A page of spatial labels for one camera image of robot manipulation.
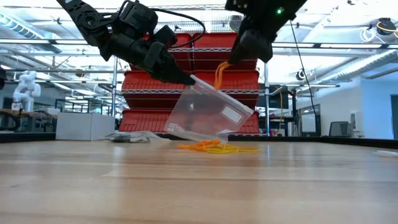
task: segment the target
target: white box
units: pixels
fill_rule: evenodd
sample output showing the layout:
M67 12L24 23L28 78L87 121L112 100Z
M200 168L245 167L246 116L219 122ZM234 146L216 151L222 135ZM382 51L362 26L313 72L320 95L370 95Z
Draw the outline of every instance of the white box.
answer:
M59 113L57 140L95 141L113 134L115 118L95 113Z

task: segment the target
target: wooden table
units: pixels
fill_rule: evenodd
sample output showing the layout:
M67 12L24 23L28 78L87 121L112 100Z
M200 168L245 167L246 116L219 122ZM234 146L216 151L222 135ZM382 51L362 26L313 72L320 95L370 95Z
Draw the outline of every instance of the wooden table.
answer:
M398 223L398 159L375 148L234 142L0 144L0 223Z

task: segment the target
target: white label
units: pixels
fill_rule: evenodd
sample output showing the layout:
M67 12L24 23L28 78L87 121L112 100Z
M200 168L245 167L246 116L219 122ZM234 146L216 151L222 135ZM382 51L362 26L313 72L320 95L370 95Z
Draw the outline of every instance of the white label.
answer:
M238 124L243 118L243 115L241 115L239 112L237 112L228 105L225 105L223 111L221 112L221 115L223 115L225 118L230 119L235 124Z

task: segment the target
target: rubber band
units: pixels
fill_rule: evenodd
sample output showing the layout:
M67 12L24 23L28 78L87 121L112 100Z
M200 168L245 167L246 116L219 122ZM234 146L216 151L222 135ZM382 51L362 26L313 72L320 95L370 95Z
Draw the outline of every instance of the rubber band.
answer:
M256 148L250 147L239 147L239 146L232 146L229 144L220 144L219 139L215 139L212 141L201 141L196 144L186 145L180 144L178 148L180 149L188 149L192 151L198 152L207 152L210 154L232 154L232 153L239 153L239 152L259 152Z
M228 62L223 62L221 63L217 70L216 70L216 77L215 77L215 83L214 83L214 89L215 90L220 90L221 85L223 84L223 72L226 68L228 68L230 64Z

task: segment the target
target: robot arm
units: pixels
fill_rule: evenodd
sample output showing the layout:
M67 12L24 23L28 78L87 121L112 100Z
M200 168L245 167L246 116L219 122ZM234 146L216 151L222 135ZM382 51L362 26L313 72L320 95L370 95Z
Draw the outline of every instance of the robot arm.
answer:
M177 42L175 33L164 26L154 34L157 14L138 1L124 1L119 12L99 13L81 0L57 0L84 39L99 48L108 61L112 55L163 82L193 85L195 81L178 68L167 51ZM272 58L272 43L278 30L295 18L307 0L227 0L226 10L245 15L234 43L229 64L246 59Z
M91 46L98 47L108 61L112 55L133 64L162 82L193 85L167 51L177 36L164 26L154 34L157 14L138 1L125 1L119 12L99 13L81 0L57 0Z
M225 9L243 13L229 64L246 59L261 59L267 63L273 56L272 43L277 32L307 0L227 0Z

